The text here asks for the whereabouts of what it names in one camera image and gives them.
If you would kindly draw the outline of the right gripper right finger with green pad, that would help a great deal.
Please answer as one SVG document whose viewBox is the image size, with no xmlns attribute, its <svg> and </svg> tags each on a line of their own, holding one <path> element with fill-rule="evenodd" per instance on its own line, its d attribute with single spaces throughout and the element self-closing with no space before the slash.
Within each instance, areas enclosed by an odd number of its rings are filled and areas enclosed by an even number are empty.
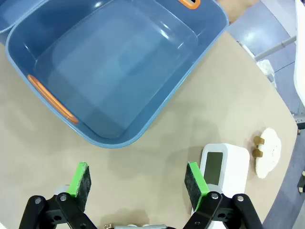
<svg viewBox="0 0 305 229">
<path fill-rule="evenodd" d="M 228 198 L 223 193 L 210 191 L 196 162 L 187 164 L 184 183 L 193 214 L 183 229 L 209 229 L 216 221 L 226 229 L 264 229 L 246 194 Z"/>
</svg>

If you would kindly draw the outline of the small white plush brown legs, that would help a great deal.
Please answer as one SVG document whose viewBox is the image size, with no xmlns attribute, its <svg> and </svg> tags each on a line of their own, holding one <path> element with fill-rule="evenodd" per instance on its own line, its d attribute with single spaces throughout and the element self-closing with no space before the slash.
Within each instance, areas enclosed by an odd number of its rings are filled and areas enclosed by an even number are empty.
<svg viewBox="0 0 305 229">
<path fill-rule="evenodd" d="M 255 148 L 252 156 L 255 159 L 255 172 L 261 179 L 266 178 L 279 162 L 282 143 L 276 131 L 270 127 L 266 128 L 261 135 L 253 139 Z"/>
</svg>

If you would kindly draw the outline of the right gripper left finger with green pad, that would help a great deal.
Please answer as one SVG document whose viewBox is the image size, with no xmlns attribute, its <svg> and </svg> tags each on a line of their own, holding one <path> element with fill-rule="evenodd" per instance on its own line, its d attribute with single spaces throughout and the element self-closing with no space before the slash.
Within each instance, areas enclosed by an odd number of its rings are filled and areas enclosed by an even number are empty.
<svg viewBox="0 0 305 229">
<path fill-rule="evenodd" d="M 81 162 L 67 191 L 48 200 L 38 195 L 28 199 L 19 229 L 56 229 L 65 223 L 70 229 L 98 229 L 84 213 L 90 189 L 89 166 Z"/>
</svg>

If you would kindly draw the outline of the white digital clock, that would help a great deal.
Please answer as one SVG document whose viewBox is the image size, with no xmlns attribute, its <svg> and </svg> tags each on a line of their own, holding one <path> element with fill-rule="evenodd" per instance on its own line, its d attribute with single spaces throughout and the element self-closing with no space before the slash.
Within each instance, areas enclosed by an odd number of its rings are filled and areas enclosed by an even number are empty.
<svg viewBox="0 0 305 229">
<path fill-rule="evenodd" d="M 249 153 L 239 146 L 220 143 L 207 144 L 202 150 L 198 165 L 210 191 L 223 193 L 228 198 L 243 194 L 245 190 Z M 226 229 L 219 222 L 212 222 L 209 229 Z"/>
</svg>

